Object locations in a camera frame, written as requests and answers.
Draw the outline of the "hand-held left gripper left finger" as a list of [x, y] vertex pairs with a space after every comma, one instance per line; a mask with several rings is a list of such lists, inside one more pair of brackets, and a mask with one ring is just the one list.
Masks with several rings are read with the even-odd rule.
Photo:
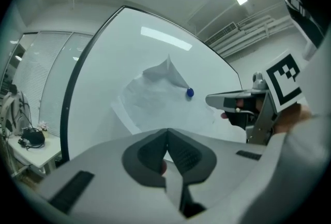
[[161, 175], [167, 131], [95, 145], [39, 185], [38, 194], [76, 223], [180, 223]]

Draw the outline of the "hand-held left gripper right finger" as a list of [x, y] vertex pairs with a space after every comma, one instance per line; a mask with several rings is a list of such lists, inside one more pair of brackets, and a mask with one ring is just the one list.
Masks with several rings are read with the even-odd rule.
[[168, 129], [168, 153], [178, 179], [168, 195], [190, 218], [215, 206], [248, 176], [266, 147]]

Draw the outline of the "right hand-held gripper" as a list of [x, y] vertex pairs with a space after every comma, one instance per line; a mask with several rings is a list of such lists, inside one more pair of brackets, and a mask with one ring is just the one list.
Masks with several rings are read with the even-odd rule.
[[223, 110], [233, 126], [245, 129], [247, 143], [266, 145], [281, 112], [302, 98], [296, 83], [300, 67], [292, 54], [281, 54], [253, 75], [253, 89], [207, 95], [206, 103]]

